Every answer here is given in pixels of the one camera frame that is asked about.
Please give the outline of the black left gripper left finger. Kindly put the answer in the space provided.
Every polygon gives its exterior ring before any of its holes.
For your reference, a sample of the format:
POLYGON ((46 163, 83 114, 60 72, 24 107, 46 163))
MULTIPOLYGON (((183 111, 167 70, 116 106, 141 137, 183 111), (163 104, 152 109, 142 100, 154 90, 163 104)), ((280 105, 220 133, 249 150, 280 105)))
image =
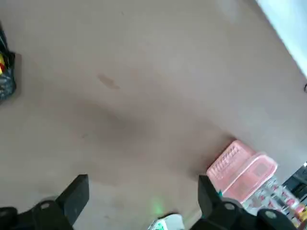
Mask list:
POLYGON ((79 174, 56 199, 47 199, 19 213, 15 207, 0 208, 2 230, 72 230, 89 201, 89 178, 79 174))

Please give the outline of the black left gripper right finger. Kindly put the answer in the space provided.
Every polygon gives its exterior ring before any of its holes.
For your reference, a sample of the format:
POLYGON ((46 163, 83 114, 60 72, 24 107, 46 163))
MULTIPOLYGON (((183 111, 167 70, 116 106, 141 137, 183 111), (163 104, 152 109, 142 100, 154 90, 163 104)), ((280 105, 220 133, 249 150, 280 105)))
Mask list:
POLYGON ((198 203, 203 217, 192 230, 295 230, 287 216, 277 210, 261 209, 254 216, 234 199, 220 197, 209 177, 199 175, 198 203))

